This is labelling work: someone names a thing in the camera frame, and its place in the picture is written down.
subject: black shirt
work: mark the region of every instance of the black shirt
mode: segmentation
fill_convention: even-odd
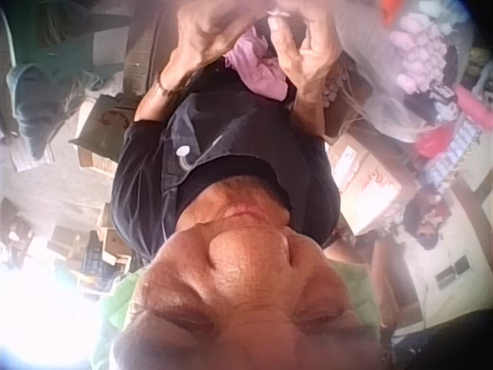
[[[340,198],[324,141],[291,129],[279,103],[225,88],[190,94],[167,126],[138,122],[129,129],[112,191],[117,232],[153,258],[174,233],[183,205],[210,184],[197,182],[198,173],[210,169],[210,179],[222,180],[223,166],[226,177],[267,181],[287,205],[290,226],[318,244],[335,228]]]

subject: wrist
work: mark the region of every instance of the wrist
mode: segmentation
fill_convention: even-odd
[[[172,52],[169,62],[159,75],[159,82],[164,89],[176,91],[183,89],[192,74],[195,72],[192,66],[180,61],[176,51]]]
[[[322,101],[324,80],[317,80],[303,84],[297,90],[297,98],[307,104],[318,104]]]

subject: bright light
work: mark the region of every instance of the bright light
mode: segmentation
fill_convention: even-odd
[[[99,332],[96,305],[34,271],[0,274],[0,343],[23,361],[71,365],[87,359]]]

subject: eye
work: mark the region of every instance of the eye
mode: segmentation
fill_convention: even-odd
[[[306,335],[322,335],[326,331],[327,326],[334,320],[337,320],[337,316],[319,314],[298,322],[297,327]]]
[[[207,315],[198,311],[187,310],[159,312],[156,314],[193,335],[212,335],[215,331],[214,322]]]
[[[360,326],[354,313],[349,310],[310,314],[297,322],[297,327],[305,335],[332,335]]]

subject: pink cloth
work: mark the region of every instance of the pink cloth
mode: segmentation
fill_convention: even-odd
[[[253,93],[283,101],[287,96],[286,75],[279,67],[277,58],[264,58],[267,49],[266,39],[259,37],[255,27],[252,27],[224,55],[226,67],[237,71]]]

